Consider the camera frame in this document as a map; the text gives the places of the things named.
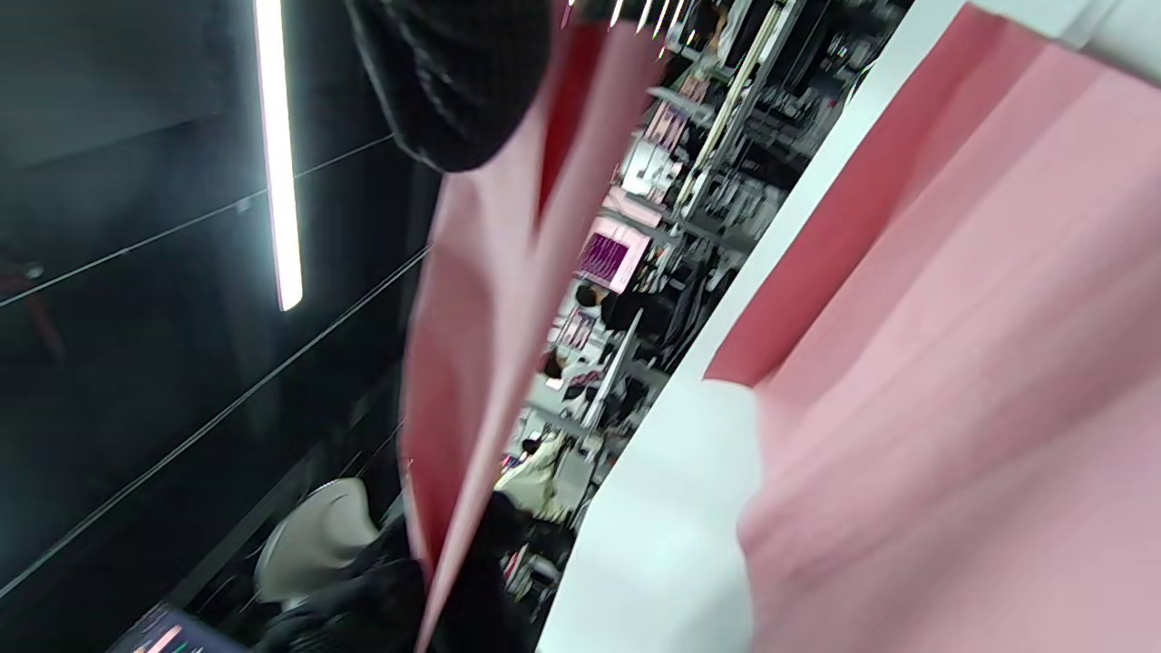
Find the pink pleated fabric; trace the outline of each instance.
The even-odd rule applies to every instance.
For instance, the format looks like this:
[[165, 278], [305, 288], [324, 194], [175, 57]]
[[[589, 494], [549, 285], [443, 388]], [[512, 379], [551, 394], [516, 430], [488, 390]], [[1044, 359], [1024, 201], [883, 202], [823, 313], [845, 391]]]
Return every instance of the pink pleated fabric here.
[[1161, 651], [1159, 296], [1161, 92], [966, 8], [708, 373], [755, 651]]
[[[587, 98], [563, 121], [574, 137], [548, 138], [580, 29], [604, 31], [576, 24], [556, 31], [540, 96], [510, 143], [482, 168], [449, 175], [441, 191], [411, 318], [399, 443], [412, 546], [431, 579], [419, 651], [497, 480], [553, 315], [640, 119], [640, 100], [659, 76], [661, 45], [648, 31], [618, 26], [600, 35]], [[541, 210], [548, 141], [571, 146]], [[553, 157], [554, 170], [561, 160]]]

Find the black clothing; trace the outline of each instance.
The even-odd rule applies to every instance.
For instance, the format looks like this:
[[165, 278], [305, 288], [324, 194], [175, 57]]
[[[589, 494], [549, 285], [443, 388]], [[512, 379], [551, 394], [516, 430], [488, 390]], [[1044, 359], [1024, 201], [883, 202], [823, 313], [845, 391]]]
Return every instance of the black clothing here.
[[491, 159], [524, 120], [551, 52], [551, 5], [347, 0], [396, 143], [445, 172]]
[[[527, 616], [504, 589], [500, 558], [517, 550], [531, 517], [493, 493], [440, 616], [430, 653], [532, 653]], [[254, 653], [412, 653], [425, 587], [404, 521], [363, 550], [347, 580], [311, 596], [269, 625]]]
[[608, 293], [600, 302], [600, 321], [610, 331], [627, 331], [639, 310], [639, 336], [663, 336], [673, 316], [673, 307], [658, 293]]

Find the ceiling light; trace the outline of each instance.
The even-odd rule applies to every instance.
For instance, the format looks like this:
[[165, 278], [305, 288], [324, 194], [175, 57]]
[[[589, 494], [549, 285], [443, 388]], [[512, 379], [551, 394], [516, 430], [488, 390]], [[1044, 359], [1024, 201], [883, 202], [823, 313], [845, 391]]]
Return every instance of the ceiling light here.
[[266, 145], [266, 189], [279, 308], [290, 310], [302, 301], [302, 261], [298, 258], [298, 210], [294, 196], [290, 156], [290, 110], [287, 103], [286, 56], [282, 48], [282, 2], [254, 0], [258, 33], [258, 85], [262, 96], [262, 136]]

